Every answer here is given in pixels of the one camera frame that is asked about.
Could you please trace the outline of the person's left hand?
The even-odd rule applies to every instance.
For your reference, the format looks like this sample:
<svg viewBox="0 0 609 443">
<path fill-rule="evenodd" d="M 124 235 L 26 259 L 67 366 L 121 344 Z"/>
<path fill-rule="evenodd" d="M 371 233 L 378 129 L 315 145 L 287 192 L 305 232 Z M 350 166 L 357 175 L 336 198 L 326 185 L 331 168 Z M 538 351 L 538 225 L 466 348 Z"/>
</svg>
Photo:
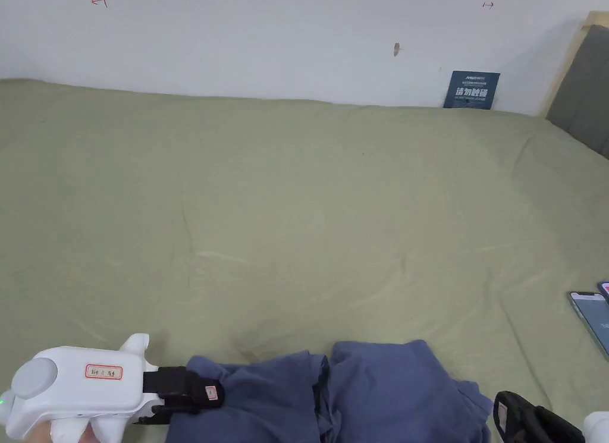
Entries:
<svg viewBox="0 0 609 443">
<path fill-rule="evenodd" d="M 50 443 L 52 442 L 51 438 L 51 423 L 43 422 L 38 427 L 33 429 L 31 433 L 28 435 L 27 439 L 23 442 L 32 442 L 32 443 Z M 85 431 L 79 440 L 80 443 L 98 443 L 98 439 L 96 438 L 91 425 L 87 425 Z"/>
</svg>

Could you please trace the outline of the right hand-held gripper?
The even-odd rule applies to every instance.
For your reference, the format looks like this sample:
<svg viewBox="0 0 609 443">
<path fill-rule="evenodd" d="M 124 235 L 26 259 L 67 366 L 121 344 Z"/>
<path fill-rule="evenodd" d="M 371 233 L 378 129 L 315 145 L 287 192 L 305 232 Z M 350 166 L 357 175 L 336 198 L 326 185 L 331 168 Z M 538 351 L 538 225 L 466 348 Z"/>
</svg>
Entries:
<svg viewBox="0 0 609 443">
<path fill-rule="evenodd" d="M 587 415 L 582 432 L 552 411 L 534 406 L 521 395 L 500 391 L 494 398 L 493 419 L 503 442 L 609 443 L 609 411 Z"/>
</svg>

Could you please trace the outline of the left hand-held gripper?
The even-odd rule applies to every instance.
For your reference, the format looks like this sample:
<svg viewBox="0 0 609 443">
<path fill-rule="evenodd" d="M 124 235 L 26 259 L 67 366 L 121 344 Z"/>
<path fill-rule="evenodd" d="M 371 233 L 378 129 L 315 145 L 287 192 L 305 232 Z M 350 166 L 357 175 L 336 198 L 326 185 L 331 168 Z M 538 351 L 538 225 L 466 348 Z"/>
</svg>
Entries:
<svg viewBox="0 0 609 443">
<path fill-rule="evenodd" d="M 117 350 L 60 346 L 37 353 L 14 374 L 1 395 L 7 437 L 26 439 L 43 422 L 53 442 L 78 442 L 87 428 L 99 442 L 121 442 L 125 428 L 169 425 L 175 414 L 219 409 L 218 380 L 185 366 L 147 362 L 148 334 L 133 334 Z M 158 370 L 158 395 L 144 392 L 145 373 Z"/>
</svg>

